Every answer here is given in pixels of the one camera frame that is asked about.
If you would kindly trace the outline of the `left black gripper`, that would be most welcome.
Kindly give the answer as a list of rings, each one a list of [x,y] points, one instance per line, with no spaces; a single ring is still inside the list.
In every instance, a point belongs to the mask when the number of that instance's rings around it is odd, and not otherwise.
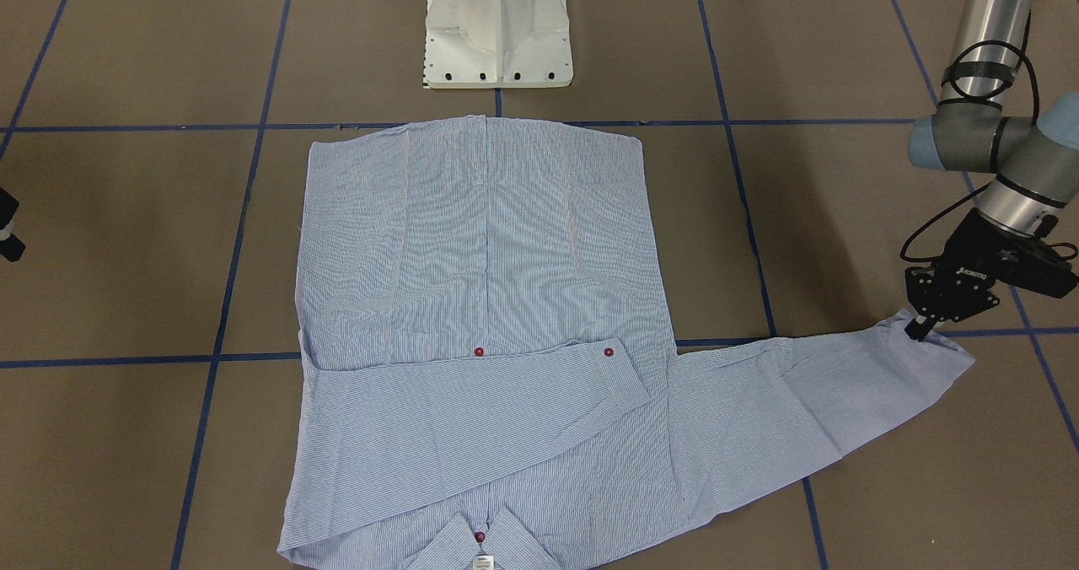
[[[998,306],[993,287],[1001,282],[1050,298],[1076,289],[1076,245],[1048,244],[1044,232],[1056,217],[1022,236],[971,209],[934,256],[905,255],[906,296],[914,316],[904,332],[924,341],[939,323],[971,318]]]

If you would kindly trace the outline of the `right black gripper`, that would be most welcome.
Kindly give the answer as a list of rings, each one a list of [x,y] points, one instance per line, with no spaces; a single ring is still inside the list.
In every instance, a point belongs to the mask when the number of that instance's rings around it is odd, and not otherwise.
[[[1,255],[8,262],[17,262],[24,254],[24,242],[14,232],[14,217],[19,201],[1,187]]]

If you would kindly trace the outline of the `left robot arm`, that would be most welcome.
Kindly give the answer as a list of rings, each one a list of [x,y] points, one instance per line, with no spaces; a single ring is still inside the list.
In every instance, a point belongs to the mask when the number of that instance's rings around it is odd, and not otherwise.
[[[1049,298],[1076,289],[1076,245],[1048,242],[1078,189],[1076,93],[1041,105],[1032,4],[967,0],[935,112],[910,133],[914,166],[991,176],[957,202],[966,215],[940,252],[913,256],[902,244],[912,340],[995,308],[996,284]]]

